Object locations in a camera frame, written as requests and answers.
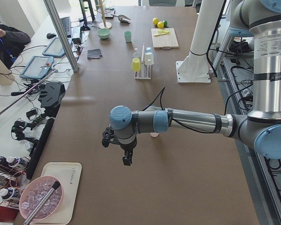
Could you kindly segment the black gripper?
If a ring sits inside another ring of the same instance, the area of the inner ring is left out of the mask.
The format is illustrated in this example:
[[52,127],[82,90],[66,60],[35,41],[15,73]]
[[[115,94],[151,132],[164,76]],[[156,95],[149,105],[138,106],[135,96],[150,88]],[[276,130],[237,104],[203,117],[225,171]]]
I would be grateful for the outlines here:
[[[102,145],[104,147],[108,147],[109,144],[112,142],[113,138],[114,138],[114,131],[111,127],[107,127],[103,133],[102,133]],[[123,164],[125,166],[131,166],[131,164],[133,163],[132,162],[132,158],[133,158],[133,152],[132,151],[128,151],[128,150],[125,150],[125,154],[124,156],[122,157],[122,161],[123,161]]]

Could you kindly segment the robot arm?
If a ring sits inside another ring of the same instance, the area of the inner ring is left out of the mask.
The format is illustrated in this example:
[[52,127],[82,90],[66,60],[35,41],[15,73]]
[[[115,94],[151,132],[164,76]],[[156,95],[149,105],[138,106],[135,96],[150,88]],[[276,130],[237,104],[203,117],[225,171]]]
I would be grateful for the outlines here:
[[[235,142],[220,134],[199,134],[191,130],[170,128],[153,138],[138,135],[133,164],[124,166],[123,150],[100,143],[102,131],[109,123],[110,110],[125,105],[141,110],[149,104],[161,88],[165,88],[163,105],[181,110],[203,113],[223,113],[221,91],[215,78],[211,83],[178,83],[175,62],[185,57],[194,33],[195,12],[178,7],[118,7],[117,12],[132,19],[130,25],[114,24],[109,41],[102,43],[101,66],[94,73],[93,87],[96,104],[93,144],[89,148],[89,162],[105,170],[137,171],[151,169],[236,169],[241,161]],[[150,81],[135,80],[130,69],[132,51],[142,43],[151,44],[151,19],[165,16],[176,32],[179,48],[157,50]]]

